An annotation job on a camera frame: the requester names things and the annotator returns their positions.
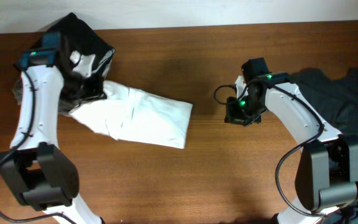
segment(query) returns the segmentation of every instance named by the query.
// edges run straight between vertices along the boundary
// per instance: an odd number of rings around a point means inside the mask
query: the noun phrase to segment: wooden tabletop
[[[106,223],[219,223],[282,211],[274,170],[295,141],[272,113],[247,128],[225,124],[213,91],[234,83],[241,65],[256,57],[274,72],[317,67],[330,78],[358,67],[358,21],[96,33],[117,50],[108,80],[193,104],[183,150],[115,141],[58,117],[60,149],[78,168],[82,197]],[[41,36],[0,35],[0,152],[9,149],[19,118],[12,64]],[[292,156],[281,171],[288,198],[295,196],[298,161]],[[0,209],[14,218],[40,214],[21,207],[1,178]]]

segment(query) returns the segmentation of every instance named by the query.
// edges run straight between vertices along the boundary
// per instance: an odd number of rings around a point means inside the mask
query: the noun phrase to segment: white cloth
[[[193,105],[104,81],[107,99],[86,103],[70,116],[92,131],[126,140],[185,148]]]

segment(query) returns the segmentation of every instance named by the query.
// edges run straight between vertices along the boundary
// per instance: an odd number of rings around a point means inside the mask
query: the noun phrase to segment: wire
[[[232,87],[233,85],[222,85],[222,86],[219,86],[215,92],[214,92],[214,99],[219,103],[219,104],[222,104],[222,105],[228,105],[228,104],[232,104],[232,103],[237,103],[238,102],[238,99],[241,99],[244,95],[245,95],[245,92],[247,91],[249,85],[251,83],[254,83],[254,82],[261,82],[261,83],[266,83],[268,85],[269,88],[274,88],[286,95],[288,95],[289,97],[291,97],[291,99],[294,99],[296,100],[297,102],[299,102],[303,107],[305,107],[313,116],[314,118],[317,120],[318,124],[319,124],[319,129],[318,129],[318,132],[317,134],[315,134],[313,137],[309,138],[308,140],[304,141],[303,143],[295,146],[293,149],[291,149],[290,151],[288,151],[278,162],[277,166],[276,166],[276,169],[275,169],[275,182],[276,182],[276,186],[277,186],[277,189],[278,189],[278,192],[279,194],[281,195],[281,197],[284,199],[284,202],[290,207],[292,208],[294,211],[298,212],[299,214],[301,215],[304,215],[304,216],[307,216],[307,217],[318,217],[318,218],[324,218],[324,217],[327,217],[326,214],[323,214],[323,213],[317,213],[317,214],[310,214],[310,213],[307,213],[307,212],[304,212],[302,210],[300,210],[299,208],[296,208],[288,199],[287,197],[285,196],[282,188],[281,188],[281,185],[280,185],[280,180],[279,180],[279,174],[280,174],[280,168],[282,166],[282,164],[284,163],[284,161],[290,157],[290,155],[292,155],[294,152],[296,152],[297,150],[299,150],[300,148],[302,148],[303,146],[305,146],[306,144],[310,143],[311,141],[314,141],[315,139],[318,139],[320,137],[320,135],[323,133],[324,131],[324,124],[323,122],[320,120],[319,116],[314,112],[314,110],[312,110],[305,102],[303,102],[302,100],[300,100],[296,95],[292,94],[292,93],[289,93],[287,92],[286,90],[283,90],[282,88],[280,87],[277,87],[276,85],[272,85],[271,83],[269,83],[268,81],[266,80],[261,80],[261,79],[253,79],[251,81],[249,81],[246,85],[246,87],[244,88],[244,90],[242,91],[242,93],[240,94],[240,96],[237,98],[237,101],[233,101],[233,102],[230,102],[230,103],[222,103],[220,101],[218,101],[216,99],[216,92],[222,88],[222,87],[226,87],[226,86],[229,86],[229,87]]]
[[[23,70],[24,75],[27,77],[27,79],[30,82],[31,85],[31,92],[32,92],[32,106],[31,106],[31,117],[30,117],[30,123],[29,123],[29,127],[27,128],[27,132],[23,133],[24,137],[22,138],[22,140],[15,146],[13,146],[11,148],[11,151],[6,154],[6,156],[4,156],[1,160],[0,160],[0,167],[8,160],[10,159],[18,150],[18,148],[20,148],[23,143],[25,143],[25,141],[29,138],[30,134],[31,134],[31,130],[33,127],[33,123],[34,123],[34,117],[35,117],[35,86],[33,81],[31,80],[30,75]],[[51,214],[47,214],[47,215],[40,215],[37,217],[32,217],[32,218],[25,218],[25,219],[13,219],[8,217],[7,215],[3,214],[2,211],[0,211],[0,217],[5,219],[6,221],[12,222],[12,223],[26,223],[26,222],[32,222],[32,221],[36,221],[36,220],[41,220],[44,218],[49,218],[49,217],[54,217],[54,216],[58,216],[58,217],[62,217],[64,218],[66,221],[68,221],[71,224],[76,224],[75,222],[73,222],[73,220],[71,220],[70,218],[68,218],[67,216],[65,216],[63,213],[51,213]]]

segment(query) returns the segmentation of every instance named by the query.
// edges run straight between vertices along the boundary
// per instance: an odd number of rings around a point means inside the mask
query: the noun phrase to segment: white wall
[[[0,0],[0,33],[34,32],[74,12],[93,29],[358,19],[358,0]]]

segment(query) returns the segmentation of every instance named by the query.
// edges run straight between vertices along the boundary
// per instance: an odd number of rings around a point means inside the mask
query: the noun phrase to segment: white fabric
[[[80,123],[99,134],[127,140],[185,148],[193,105],[104,81],[106,100],[70,111]]]

